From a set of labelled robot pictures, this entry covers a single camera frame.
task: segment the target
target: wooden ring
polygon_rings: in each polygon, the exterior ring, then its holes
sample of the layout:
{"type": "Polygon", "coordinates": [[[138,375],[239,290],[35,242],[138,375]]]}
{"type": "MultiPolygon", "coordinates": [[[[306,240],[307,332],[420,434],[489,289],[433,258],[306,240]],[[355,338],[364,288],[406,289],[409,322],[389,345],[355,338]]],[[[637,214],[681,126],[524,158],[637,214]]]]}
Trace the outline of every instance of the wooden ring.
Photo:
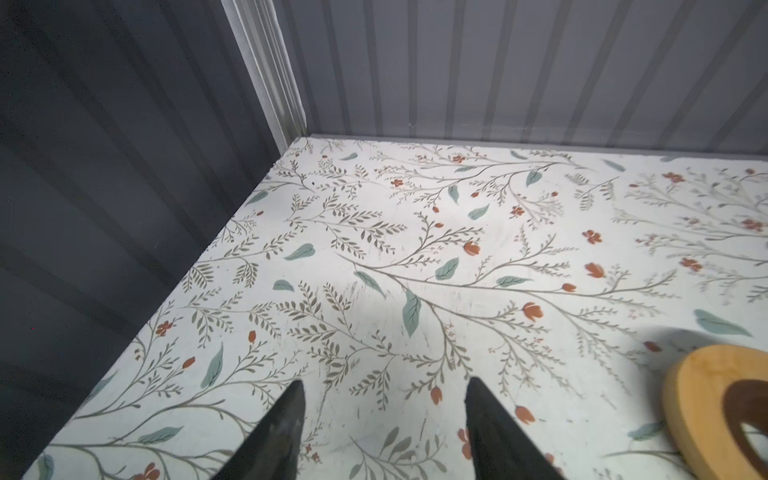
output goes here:
{"type": "Polygon", "coordinates": [[[664,414],[699,480],[768,479],[741,428],[768,432],[768,353],[742,346],[698,349],[667,374],[664,414]]]}

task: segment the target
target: green leaf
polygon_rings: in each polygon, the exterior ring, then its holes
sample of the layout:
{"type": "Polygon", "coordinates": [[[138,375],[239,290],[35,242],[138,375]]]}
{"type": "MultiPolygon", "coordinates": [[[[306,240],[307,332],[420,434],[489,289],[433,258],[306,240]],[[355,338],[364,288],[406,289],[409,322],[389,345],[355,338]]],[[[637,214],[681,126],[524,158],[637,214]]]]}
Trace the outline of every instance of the green leaf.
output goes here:
{"type": "Polygon", "coordinates": [[[349,480],[352,480],[355,478],[355,475],[357,475],[357,472],[360,471],[360,468],[362,467],[361,463],[358,463],[357,465],[352,467],[352,470],[349,471],[349,480]]]}
{"type": "Polygon", "coordinates": [[[384,295],[382,288],[368,273],[358,271],[358,272],[355,272],[355,276],[361,279],[364,284],[366,284],[367,286],[370,286],[375,291],[381,293],[384,298],[386,298],[386,295],[384,295]]]}
{"type": "Polygon", "coordinates": [[[607,166],[613,168],[614,170],[618,170],[620,172],[623,172],[623,171],[627,170],[626,168],[622,167],[621,165],[617,164],[616,162],[612,162],[610,160],[605,160],[605,159],[603,159],[603,162],[605,162],[605,164],[607,166]]]}
{"type": "Polygon", "coordinates": [[[221,367],[223,366],[223,355],[224,355],[224,344],[221,344],[221,348],[219,349],[219,353],[214,355],[212,359],[210,359],[210,363],[208,364],[208,372],[205,374],[205,378],[203,379],[203,382],[200,384],[200,387],[202,389],[206,389],[209,386],[213,385],[214,382],[216,382],[216,379],[219,378],[219,374],[221,373],[221,367]]]}
{"type": "Polygon", "coordinates": [[[161,443],[165,442],[166,440],[170,440],[173,437],[176,436],[178,432],[181,431],[183,427],[163,427],[160,430],[157,430],[156,432],[148,433],[146,435],[142,435],[139,437],[139,443],[161,443]]]}
{"type": "Polygon", "coordinates": [[[297,248],[296,251],[291,253],[288,257],[286,257],[286,260],[295,260],[297,258],[311,257],[314,254],[315,254],[315,247],[311,243],[305,243],[301,247],[297,248]]]}
{"type": "Polygon", "coordinates": [[[508,286],[517,285],[518,283],[528,282],[529,278],[521,278],[519,276],[503,276],[502,278],[496,280],[496,285],[499,285],[503,288],[507,288],[508,286]]]}
{"type": "Polygon", "coordinates": [[[664,430],[664,422],[647,423],[637,430],[632,430],[627,436],[638,442],[650,440],[664,430]]]}
{"type": "Polygon", "coordinates": [[[447,280],[451,278],[453,276],[453,273],[456,271],[457,266],[458,266],[458,258],[451,258],[450,260],[445,262],[445,265],[435,270],[435,278],[437,280],[447,280]]]}
{"type": "Polygon", "coordinates": [[[473,220],[477,220],[478,218],[485,215],[485,212],[487,211],[488,211],[488,205],[485,205],[484,207],[481,207],[481,208],[475,208],[473,211],[469,212],[468,217],[473,220]]]}
{"type": "Polygon", "coordinates": [[[400,427],[395,427],[394,429],[392,429],[390,433],[387,434],[386,438],[384,439],[384,446],[382,447],[382,451],[379,453],[379,455],[384,453],[385,448],[387,448],[392,443],[394,443],[399,433],[400,433],[400,427]]]}
{"type": "Polygon", "coordinates": [[[85,405],[86,403],[90,402],[91,399],[93,399],[96,395],[98,395],[98,393],[102,389],[104,389],[105,386],[107,386],[107,384],[110,382],[110,380],[112,380],[112,377],[114,377],[117,373],[118,373],[118,371],[115,370],[114,372],[112,372],[112,375],[108,376],[106,379],[99,380],[98,383],[96,384],[96,386],[91,390],[91,393],[88,393],[88,396],[85,397],[85,401],[83,401],[83,405],[85,405]]]}
{"type": "Polygon", "coordinates": [[[396,454],[397,452],[404,451],[409,446],[411,446],[411,437],[405,437],[403,440],[397,442],[397,445],[392,447],[392,451],[389,452],[389,457],[391,458],[392,455],[396,454]]]}
{"type": "Polygon", "coordinates": [[[696,309],[694,310],[696,321],[701,328],[705,329],[709,333],[716,335],[746,335],[752,336],[744,327],[735,323],[728,322],[721,319],[717,315],[707,312],[706,310],[696,309]]]}
{"type": "Polygon", "coordinates": [[[38,469],[40,470],[40,480],[51,480],[53,478],[53,457],[48,454],[40,457],[38,469]]]}
{"type": "Polygon", "coordinates": [[[402,308],[402,322],[406,326],[408,337],[413,336],[416,327],[419,326],[419,311],[422,309],[422,301],[411,290],[406,292],[406,304],[402,308]]]}
{"type": "Polygon", "coordinates": [[[291,285],[285,280],[277,280],[274,286],[272,287],[272,290],[290,290],[292,292],[295,291],[293,289],[293,285],[291,285]]]}
{"type": "Polygon", "coordinates": [[[525,186],[527,187],[528,185],[535,184],[539,180],[541,180],[541,174],[538,173],[538,170],[534,170],[528,174],[528,178],[525,179],[525,186]]]}
{"type": "Polygon", "coordinates": [[[435,463],[435,465],[437,465],[437,468],[440,469],[440,472],[446,473],[448,471],[448,469],[442,463],[438,462],[434,458],[432,459],[432,461],[435,463]]]}
{"type": "Polygon", "coordinates": [[[448,196],[458,205],[458,185],[451,185],[448,187],[448,196]]]}
{"type": "Polygon", "coordinates": [[[248,200],[245,204],[246,205],[255,204],[257,201],[262,200],[264,197],[266,197],[268,193],[269,192],[266,190],[259,190],[256,192],[256,195],[253,195],[250,198],[250,200],[248,200]]]}

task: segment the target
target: floral tablecloth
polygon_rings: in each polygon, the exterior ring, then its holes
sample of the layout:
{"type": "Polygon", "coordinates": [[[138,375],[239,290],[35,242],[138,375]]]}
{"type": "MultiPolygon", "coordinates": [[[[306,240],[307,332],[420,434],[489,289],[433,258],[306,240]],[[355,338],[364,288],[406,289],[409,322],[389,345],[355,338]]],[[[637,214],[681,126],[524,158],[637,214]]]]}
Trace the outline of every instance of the floral tablecloth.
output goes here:
{"type": "Polygon", "coordinates": [[[302,138],[26,478],[212,476],[294,379],[301,478],[473,478],[479,376],[567,478],[689,478],[692,349],[765,349],[760,161],[302,138]]]}

